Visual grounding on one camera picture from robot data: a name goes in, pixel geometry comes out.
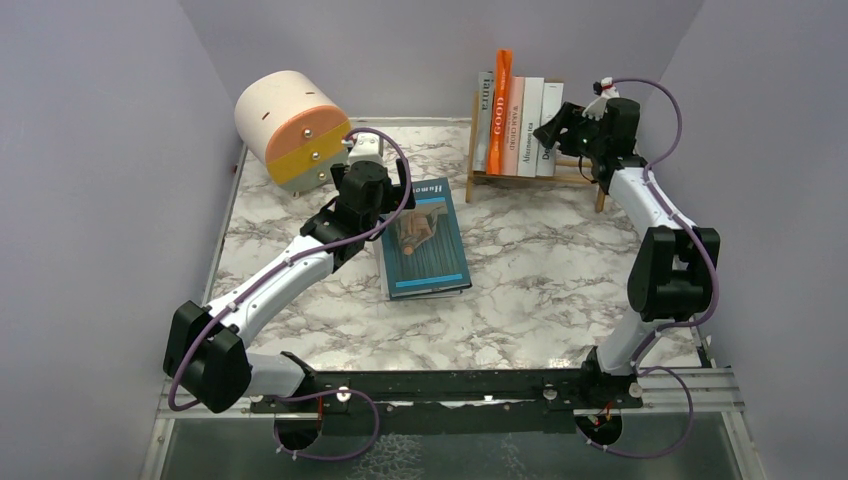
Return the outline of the white Decorate book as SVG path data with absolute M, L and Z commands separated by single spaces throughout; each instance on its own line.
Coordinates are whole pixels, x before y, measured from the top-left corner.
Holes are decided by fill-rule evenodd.
M 542 130 L 542 139 L 537 155 L 536 176 L 551 177 L 555 173 L 556 154 L 548 146 L 553 135 L 553 128 L 548 124 L 555 118 L 562 105 L 564 84 L 562 82 L 546 82 L 544 84 L 541 118 L 539 128 Z

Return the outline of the white Afternoon Tea book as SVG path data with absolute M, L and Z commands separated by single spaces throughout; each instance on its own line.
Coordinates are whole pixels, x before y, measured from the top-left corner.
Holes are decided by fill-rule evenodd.
M 544 92 L 542 77 L 526 77 L 521 117 L 521 136 L 518 152 L 517 175 L 524 178 L 536 176 L 539 143 L 534 131 L 539 127 Z

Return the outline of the pink Warm Chord book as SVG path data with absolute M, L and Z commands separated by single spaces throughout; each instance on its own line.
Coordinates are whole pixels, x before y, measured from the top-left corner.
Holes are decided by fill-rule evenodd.
M 501 155 L 501 174 L 516 176 L 518 171 L 518 150 L 520 142 L 521 116 L 523 108 L 525 78 L 514 76 L 510 84 L 508 114 L 503 134 Z

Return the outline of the orange Good Morning book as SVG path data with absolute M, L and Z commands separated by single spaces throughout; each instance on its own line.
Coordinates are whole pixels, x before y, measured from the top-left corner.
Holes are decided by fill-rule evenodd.
M 489 175 L 498 175 L 501 173 L 502 140 L 508 110 L 512 63 L 512 50 L 499 49 L 497 51 L 494 71 L 494 92 L 491 105 L 492 119 L 489 152 L 486 166 L 486 173 Z

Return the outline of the teal bottom book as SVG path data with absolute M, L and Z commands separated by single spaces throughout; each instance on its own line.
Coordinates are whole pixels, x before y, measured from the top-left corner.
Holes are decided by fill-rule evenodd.
M 449 181 L 415 181 L 415 207 L 375 246 L 381 290 L 391 300 L 459 295 L 472 287 Z

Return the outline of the grey ianra book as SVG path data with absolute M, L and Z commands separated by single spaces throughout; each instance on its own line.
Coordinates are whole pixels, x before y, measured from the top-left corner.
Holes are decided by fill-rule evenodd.
M 494 73 L 492 71 L 484 71 L 478 74 L 477 123 L 474 129 L 474 152 L 472 156 L 472 169 L 475 172 L 486 170 L 493 85 Z

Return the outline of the wooden book rack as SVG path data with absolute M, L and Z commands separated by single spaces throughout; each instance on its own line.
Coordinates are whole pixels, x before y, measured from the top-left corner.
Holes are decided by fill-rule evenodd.
M 592 187 L 597 190 L 596 199 L 594 201 L 594 208 L 596 212 L 602 212 L 605 205 L 605 199 L 607 195 L 603 193 L 601 188 L 598 185 L 592 184 L 589 179 L 584 178 L 580 173 L 565 173 L 565 174 L 555 174 L 552 177 L 518 177 L 518 176 L 508 176 L 508 175 L 490 175 L 486 173 L 482 173 L 481 171 L 476 171 L 473 167 L 474 155 L 476 153 L 477 147 L 477 127 L 478 127 L 478 107 L 480 105 L 480 94 L 478 92 L 474 92 L 473 97 L 473 106 L 472 106 L 472 116 L 471 116 L 471 129 L 470 129 L 470 137 L 468 142 L 468 155 L 467 155 L 467 170 L 466 170 L 466 180 L 465 180 L 465 195 L 464 201 L 467 204 L 470 204 L 473 201 L 473 188 L 474 186 L 481 181 L 495 181 L 495 182 L 517 182 L 518 184 L 545 184 L 545 185 L 568 185 L 568 186 L 578 186 L 578 187 Z

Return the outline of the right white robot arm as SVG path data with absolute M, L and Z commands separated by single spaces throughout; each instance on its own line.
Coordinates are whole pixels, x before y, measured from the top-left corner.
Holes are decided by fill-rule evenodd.
M 564 103 L 533 135 L 547 149 L 591 162 L 593 181 L 614 199 L 641 236 L 626 282 L 629 309 L 581 366 L 579 398 L 600 407 L 626 392 L 661 335 L 689 326 L 714 300 L 720 236 L 680 213 L 635 150 L 639 103 L 597 99 Z

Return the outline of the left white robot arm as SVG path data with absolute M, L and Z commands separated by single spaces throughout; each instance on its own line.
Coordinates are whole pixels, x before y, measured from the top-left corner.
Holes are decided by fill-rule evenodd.
M 207 306 L 193 301 L 175 311 L 163 370 L 171 378 L 173 411 L 202 404 L 221 413 L 246 396 L 276 395 L 290 410 L 313 401 L 309 367 L 292 354 L 248 354 L 261 330 L 311 285 L 337 271 L 375 240 L 405 208 L 414 206 L 409 161 L 397 161 L 400 182 L 370 161 L 337 164 L 337 196 L 311 217 L 274 263 Z

